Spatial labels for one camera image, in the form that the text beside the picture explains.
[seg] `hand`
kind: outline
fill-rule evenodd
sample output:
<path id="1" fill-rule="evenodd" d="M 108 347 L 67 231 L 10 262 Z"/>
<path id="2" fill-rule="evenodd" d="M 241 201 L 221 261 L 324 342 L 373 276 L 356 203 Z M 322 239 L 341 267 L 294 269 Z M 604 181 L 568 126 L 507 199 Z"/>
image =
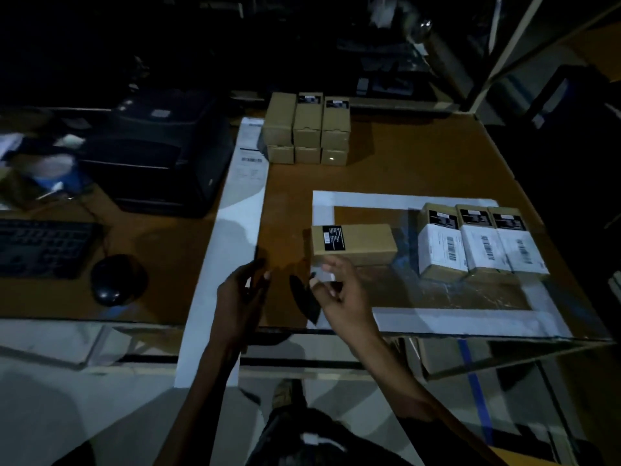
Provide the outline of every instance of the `hand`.
<path id="1" fill-rule="evenodd" d="M 343 282 L 343 289 L 337 294 L 316 278 L 310 287 L 332 330 L 356 353 L 366 342 L 381 338 L 366 291 L 350 260 L 329 255 L 323 261 L 322 269 Z"/>
<path id="2" fill-rule="evenodd" d="M 223 350 L 239 351 L 248 342 L 261 318 L 261 308 L 269 287 L 265 272 L 254 288 L 246 282 L 265 264 L 263 258 L 237 268 L 218 286 L 218 301 L 213 315 L 209 344 Z"/>

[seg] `computer mouse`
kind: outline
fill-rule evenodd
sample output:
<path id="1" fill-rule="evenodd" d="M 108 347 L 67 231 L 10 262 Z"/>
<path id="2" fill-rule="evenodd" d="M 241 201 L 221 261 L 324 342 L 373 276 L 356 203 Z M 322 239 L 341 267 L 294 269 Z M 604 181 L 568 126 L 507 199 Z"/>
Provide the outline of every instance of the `computer mouse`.
<path id="1" fill-rule="evenodd" d="M 131 255 L 112 255 L 99 260 L 91 270 L 91 291 L 101 305 L 124 305 L 147 289 L 147 273 Z"/>

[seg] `black label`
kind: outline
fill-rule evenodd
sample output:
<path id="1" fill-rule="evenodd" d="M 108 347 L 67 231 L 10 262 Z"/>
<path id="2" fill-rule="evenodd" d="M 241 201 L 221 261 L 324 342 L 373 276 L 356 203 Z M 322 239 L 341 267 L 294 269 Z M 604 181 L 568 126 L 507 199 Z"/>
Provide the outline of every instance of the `black label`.
<path id="1" fill-rule="evenodd" d="M 341 226 L 324 226 L 323 243 L 325 250 L 345 250 L 343 228 Z"/>
<path id="2" fill-rule="evenodd" d="M 298 95 L 298 104 L 321 104 L 321 96 Z"/>
<path id="3" fill-rule="evenodd" d="M 429 211 L 429 222 L 436 226 L 457 228 L 457 217 L 444 212 Z"/>
<path id="4" fill-rule="evenodd" d="M 460 209 L 464 224 L 472 224 L 474 226 L 492 227 L 489 221 L 487 211 L 472 211 L 470 209 Z"/>
<path id="5" fill-rule="evenodd" d="M 498 228 L 512 228 L 513 230 L 526 230 L 524 221 L 520 216 L 510 216 L 507 214 L 494 214 L 494 220 Z"/>
<path id="6" fill-rule="evenodd" d="M 325 102 L 325 107 L 349 109 L 349 101 L 344 101 L 340 99 L 329 99 Z"/>

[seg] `computer keyboard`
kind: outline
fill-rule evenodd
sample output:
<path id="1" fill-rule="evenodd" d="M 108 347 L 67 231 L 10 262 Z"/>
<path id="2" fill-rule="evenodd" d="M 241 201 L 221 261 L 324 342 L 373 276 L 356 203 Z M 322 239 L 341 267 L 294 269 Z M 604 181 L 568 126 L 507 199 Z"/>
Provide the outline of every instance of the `computer keyboard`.
<path id="1" fill-rule="evenodd" d="M 0 219 L 0 277 L 76 278 L 101 230 L 95 223 Z"/>

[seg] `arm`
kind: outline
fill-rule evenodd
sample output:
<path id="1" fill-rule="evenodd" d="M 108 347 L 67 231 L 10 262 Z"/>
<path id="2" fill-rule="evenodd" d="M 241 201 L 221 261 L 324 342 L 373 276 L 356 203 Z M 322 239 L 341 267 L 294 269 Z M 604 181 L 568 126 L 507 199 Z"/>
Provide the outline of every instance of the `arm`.
<path id="1" fill-rule="evenodd" d="M 261 317 L 269 273 L 254 288 L 245 284 L 263 263 L 256 260 L 240 266 L 218 287 L 209 343 L 154 466 L 181 465 L 195 454 L 209 463 L 227 379 Z"/>
<path id="2" fill-rule="evenodd" d="M 326 257 L 323 269 L 343 282 L 343 289 L 337 294 L 313 278 L 310 285 L 315 298 L 332 329 L 377 381 L 423 462 L 444 464 L 472 457 L 478 463 L 484 460 L 490 465 L 506 466 L 401 366 L 377 328 L 352 263 L 345 258 Z"/>

